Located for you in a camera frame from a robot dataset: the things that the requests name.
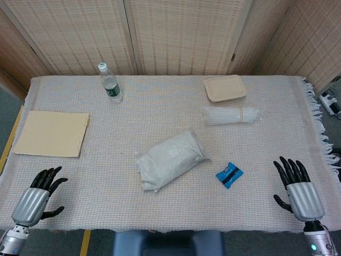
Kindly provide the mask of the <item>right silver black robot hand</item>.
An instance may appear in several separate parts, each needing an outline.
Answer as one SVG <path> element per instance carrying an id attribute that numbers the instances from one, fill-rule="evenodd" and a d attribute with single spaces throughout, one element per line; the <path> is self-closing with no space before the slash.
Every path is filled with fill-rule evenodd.
<path id="1" fill-rule="evenodd" d="M 324 207 L 315 184 L 311 181 L 305 166 L 300 161 L 279 157 L 274 161 L 289 203 L 273 195 L 276 203 L 291 212 L 301 222 L 319 221 L 325 215 Z"/>

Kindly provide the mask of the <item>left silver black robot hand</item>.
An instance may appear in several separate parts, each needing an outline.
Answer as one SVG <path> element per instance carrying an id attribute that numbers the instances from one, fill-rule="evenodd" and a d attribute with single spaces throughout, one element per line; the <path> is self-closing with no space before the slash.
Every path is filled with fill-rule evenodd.
<path id="1" fill-rule="evenodd" d="M 55 217 L 64 210 L 64 206 L 61 206 L 54 211 L 45 211 L 50 197 L 58 186 L 68 181 L 67 178 L 54 179 L 61 169 L 60 166 L 44 169 L 35 176 L 31 185 L 21 195 L 11 215 L 15 224 L 32 227 L 40 220 Z"/>

